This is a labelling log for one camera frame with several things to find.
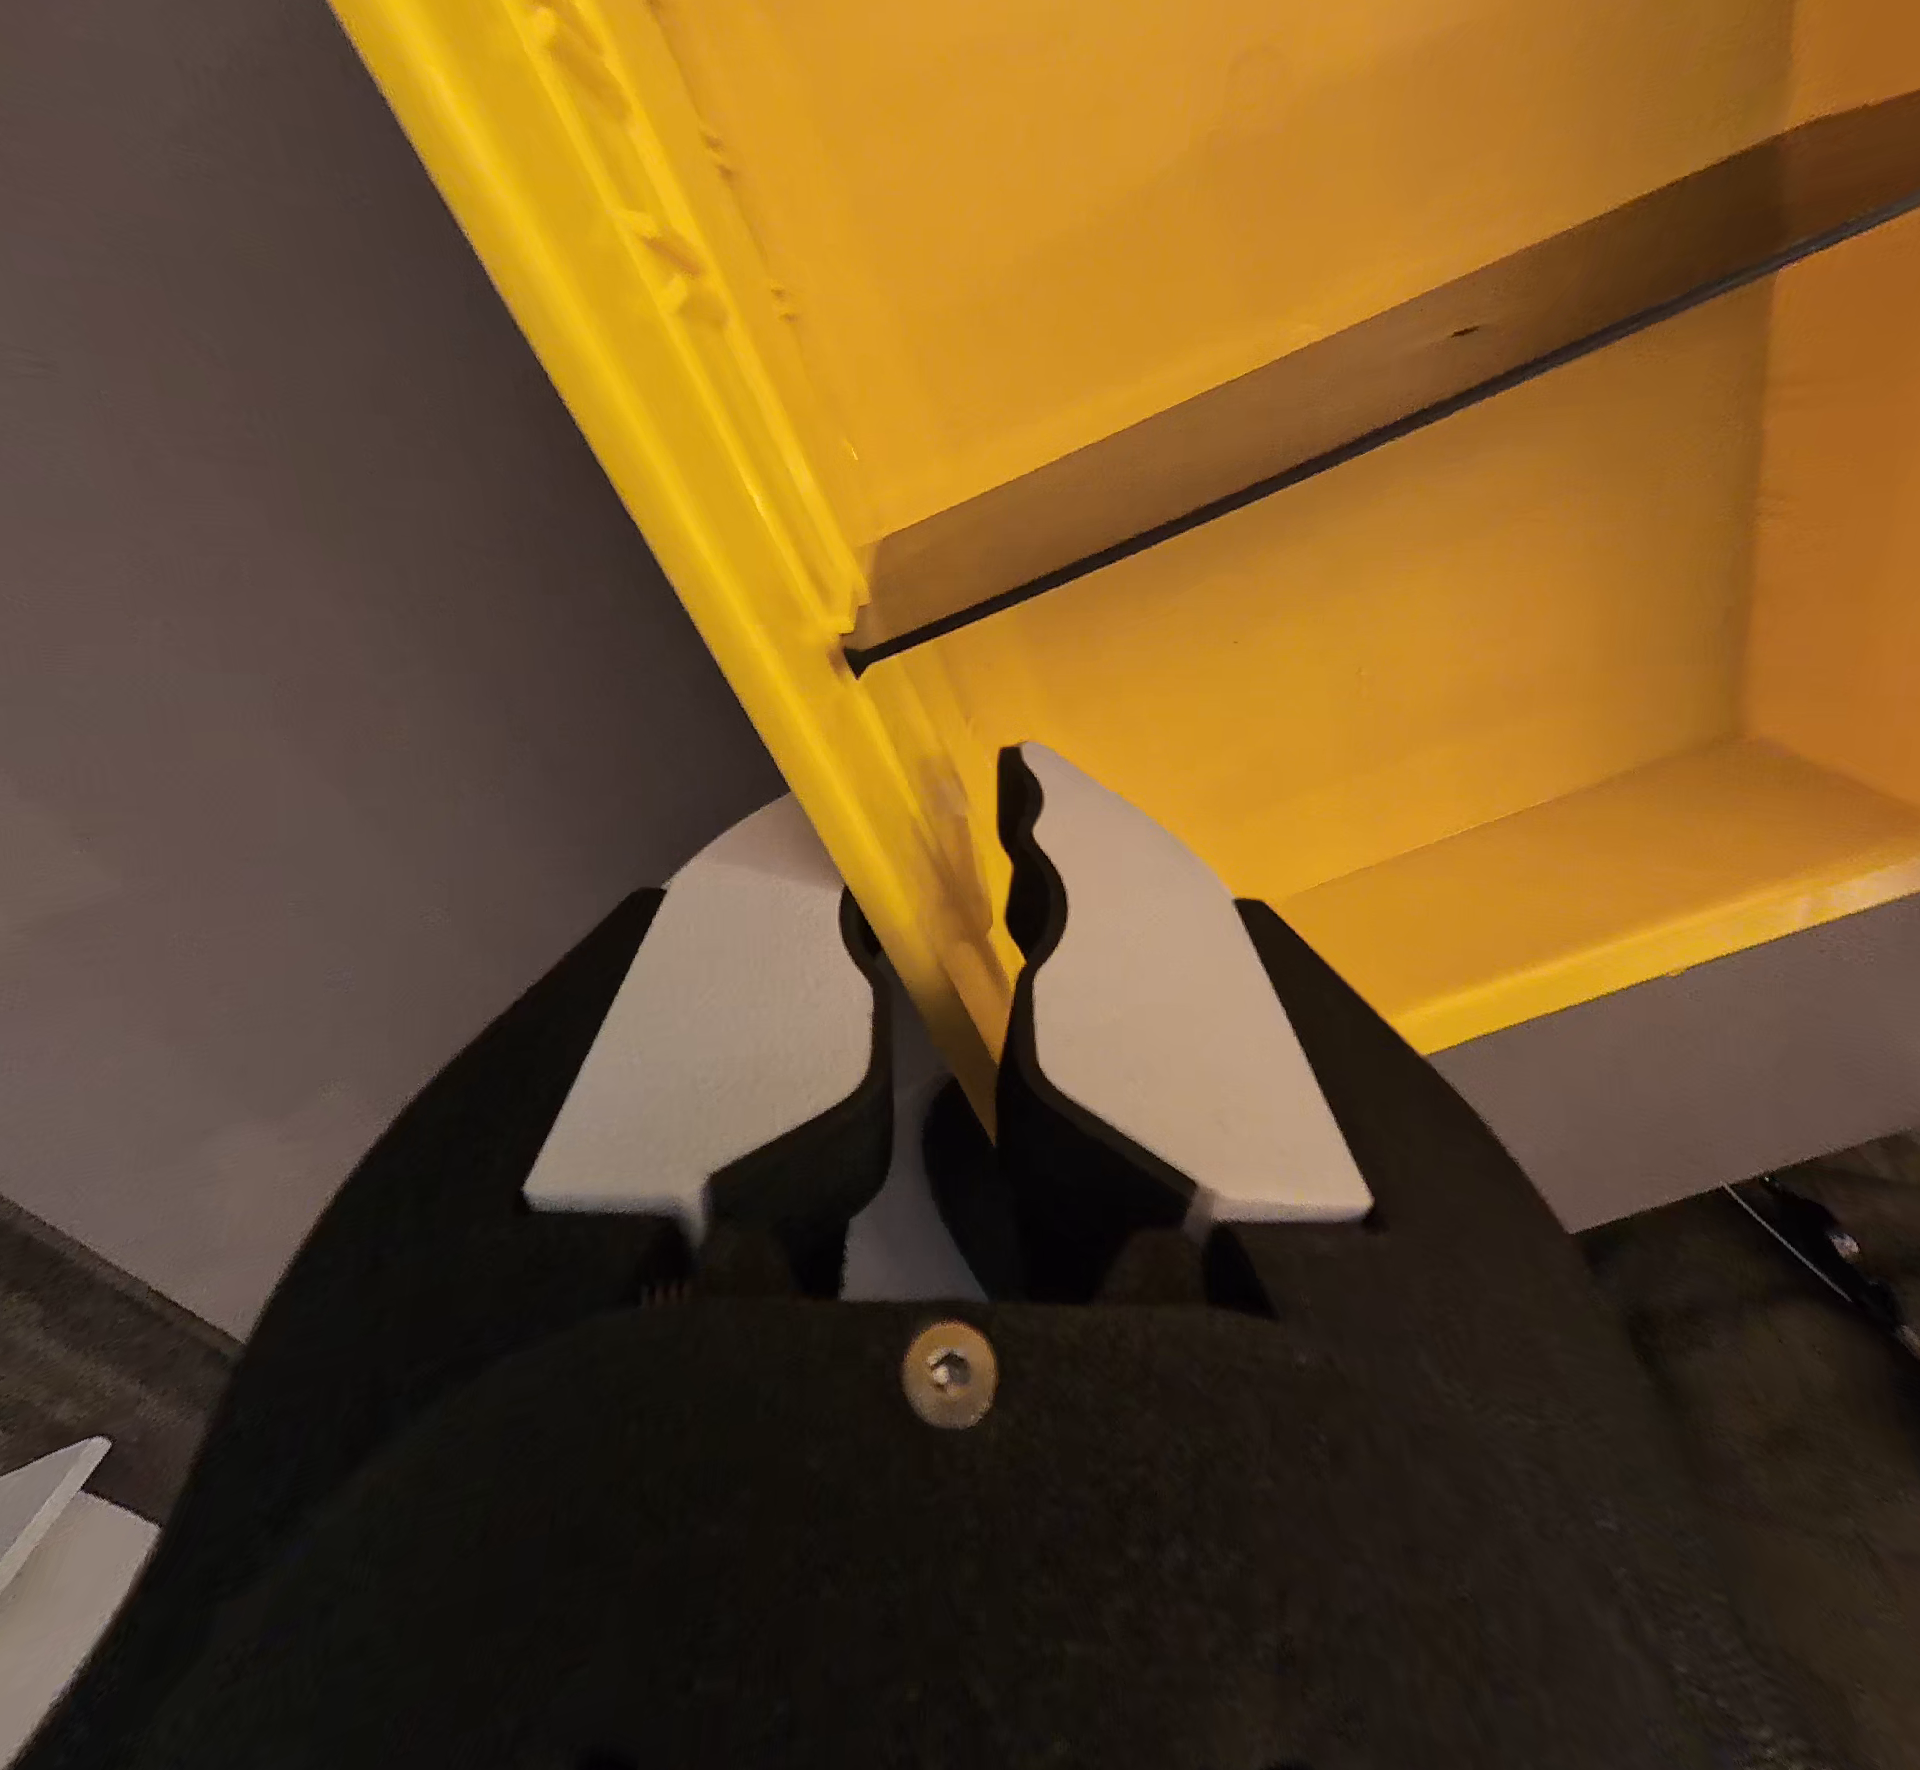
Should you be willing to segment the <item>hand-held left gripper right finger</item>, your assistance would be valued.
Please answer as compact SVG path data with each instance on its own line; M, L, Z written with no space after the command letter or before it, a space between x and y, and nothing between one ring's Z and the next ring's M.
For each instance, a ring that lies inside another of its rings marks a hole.
M1022 966L1000 1136L1060 1206L1356 1223L1373 1190L1221 874L1057 750L1000 752Z

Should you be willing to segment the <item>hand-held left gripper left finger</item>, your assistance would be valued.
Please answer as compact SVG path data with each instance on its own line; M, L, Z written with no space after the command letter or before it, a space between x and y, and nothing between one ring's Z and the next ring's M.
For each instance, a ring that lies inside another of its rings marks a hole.
M797 795L777 795L663 886L523 1198L844 1226L887 1170L877 949Z

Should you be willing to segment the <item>printed instruction sheet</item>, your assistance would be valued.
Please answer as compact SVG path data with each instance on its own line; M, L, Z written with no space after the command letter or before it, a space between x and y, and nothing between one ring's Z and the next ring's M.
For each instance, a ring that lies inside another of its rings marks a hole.
M91 1436L4 1474L4 1765L43 1726L147 1567L159 1531L86 1486Z

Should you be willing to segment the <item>black bin divider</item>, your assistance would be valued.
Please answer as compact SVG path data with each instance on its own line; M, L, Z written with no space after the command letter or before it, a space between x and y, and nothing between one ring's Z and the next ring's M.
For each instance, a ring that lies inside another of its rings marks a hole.
M1918 210L1918 91L1842 108L878 537L844 663L941 640Z

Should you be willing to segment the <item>yellow plastic bin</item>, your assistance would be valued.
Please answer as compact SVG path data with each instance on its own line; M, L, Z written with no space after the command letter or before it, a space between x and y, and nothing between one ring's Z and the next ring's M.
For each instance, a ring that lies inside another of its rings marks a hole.
M989 1105L1039 739L1427 1051L1918 892L1918 210L865 676L878 537L1918 87L1918 0L330 0Z

